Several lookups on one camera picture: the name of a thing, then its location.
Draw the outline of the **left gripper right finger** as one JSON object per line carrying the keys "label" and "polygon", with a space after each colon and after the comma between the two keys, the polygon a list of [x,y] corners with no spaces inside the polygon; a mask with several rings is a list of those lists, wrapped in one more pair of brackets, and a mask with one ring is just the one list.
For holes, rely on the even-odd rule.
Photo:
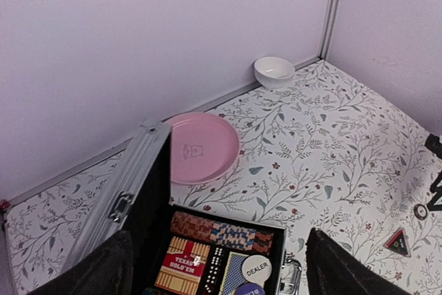
{"label": "left gripper right finger", "polygon": [[325,232],[313,228],[307,239],[310,294],[400,295],[407,292],[374,273]]}

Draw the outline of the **black triangle card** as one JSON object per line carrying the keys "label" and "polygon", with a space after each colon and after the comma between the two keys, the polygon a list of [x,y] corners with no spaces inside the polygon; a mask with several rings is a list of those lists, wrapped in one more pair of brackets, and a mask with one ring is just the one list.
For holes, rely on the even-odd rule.
{"label": "black triangle card", "polygon": [[385,242],[384,248],[404,257],[410,257],[410,247],[404,228],[399,227]]}

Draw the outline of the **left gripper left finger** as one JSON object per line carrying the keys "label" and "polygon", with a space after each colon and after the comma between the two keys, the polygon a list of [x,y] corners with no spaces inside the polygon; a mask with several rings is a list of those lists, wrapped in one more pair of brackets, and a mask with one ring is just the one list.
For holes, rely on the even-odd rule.
{"label": "left gripper left finger", "polygon": [[130,294],[133,281],[133,246],[127,231],[118,231],[85,259],[42,285],[37,295]]}

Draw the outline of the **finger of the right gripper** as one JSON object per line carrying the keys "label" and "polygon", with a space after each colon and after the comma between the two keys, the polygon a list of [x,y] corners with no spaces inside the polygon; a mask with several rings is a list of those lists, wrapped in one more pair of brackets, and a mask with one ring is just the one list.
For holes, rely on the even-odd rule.
{"label": "finger of the right gripper", "polygon": [[[441,141],[440,137],[433,135],[432,133],[428,135],[425,141],[425,147],[435,154],[438,159],[441,159]],[[436,179],[430,185],[430,192],[433,193],[433,197],[426,204],[428,211],[440,211],[441,210],[441,172],[438,173]]]}

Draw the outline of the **aluminium poker case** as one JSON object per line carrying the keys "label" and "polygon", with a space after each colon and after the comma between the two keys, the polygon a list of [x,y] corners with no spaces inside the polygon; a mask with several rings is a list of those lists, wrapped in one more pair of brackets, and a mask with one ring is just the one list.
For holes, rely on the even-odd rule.
{"label": "aluminium poker case", "polygon": [[[220,178],[226,178],[231,182],[235,178],[234,171],[237,166],[238,159]],[[173,236],[211,247],[197,294],[202,294],[209,261],[215,247],[226,250],[215,294],[219,294],[230,252],[265,256],[173,233],[170,228],[173,214],[182,211],[209,220],[273,233],[270,254],[265,256],[272,264],[272,273],[262,288],[265,294],[297,294],[302,267],[285,250],[285,229],[281,226],[260,224],[257,218],[246,221],[240,217],[241,209],[253,203],[250,189],[233,187],[218,191],[223,205],[230,211],[229,216],[216,211],[211,203],[204,202],[199,197],[187,202],[179,202],[172,197],[174,188],[206,190],[208,183],[187,185],[172,182],[171,126],[165,122],[143,123],[128,144],[122,160],[113,171],[108,184],[79,231],[63,271],[67,272],[77,265],[118,231],[129,232],[132,240],[133,281],[130,294],[174,294],[155,286],[155,280]]]}

